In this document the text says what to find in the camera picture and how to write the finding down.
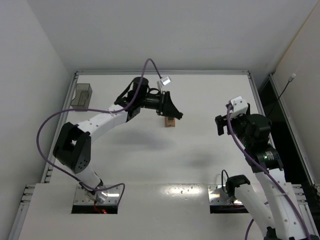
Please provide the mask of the grey plastic block box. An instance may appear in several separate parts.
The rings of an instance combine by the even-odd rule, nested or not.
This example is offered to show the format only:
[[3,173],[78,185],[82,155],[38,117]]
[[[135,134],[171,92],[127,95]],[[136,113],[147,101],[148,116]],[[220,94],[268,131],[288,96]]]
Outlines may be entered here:
[[75,95],[71,100],[70,106],[73,109],[87,111],[89,109],[92,92],[93,90],[89,83],[77,83],[75,86]]

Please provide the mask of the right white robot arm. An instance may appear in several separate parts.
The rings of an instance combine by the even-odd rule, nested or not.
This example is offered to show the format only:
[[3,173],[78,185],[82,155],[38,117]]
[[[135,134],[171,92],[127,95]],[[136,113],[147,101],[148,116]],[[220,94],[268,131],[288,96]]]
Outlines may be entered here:
[[241,201],[265,240],[314,239],[298,210],[292,184],[286,181],[282,160],[269,143],[271,121],[264,115],[252,114],[250,104],[240,97],[231,100],[226,109],[226,115],[215,118],[218,135],[231,135],[259,181],[267,203],[260,200],[243,174],[227,179],[227,194]]

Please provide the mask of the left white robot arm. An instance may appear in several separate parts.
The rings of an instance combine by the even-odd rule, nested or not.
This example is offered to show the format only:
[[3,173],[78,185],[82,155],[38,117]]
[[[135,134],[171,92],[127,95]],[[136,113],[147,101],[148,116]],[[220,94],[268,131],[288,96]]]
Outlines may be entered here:
[[135,77],[106,113],[62,126],[53,156],[71,170],[93,201],[105,203],[111,190],[90,166],[92,143],[109,130],[132,120],[142,108],[154,110],[159,116],[180,120],[183,113],[173,104],[170,92],[163,90],[170,82],[170,77],[162,77],[157,81],[157,87],[151,88],[146,78]]

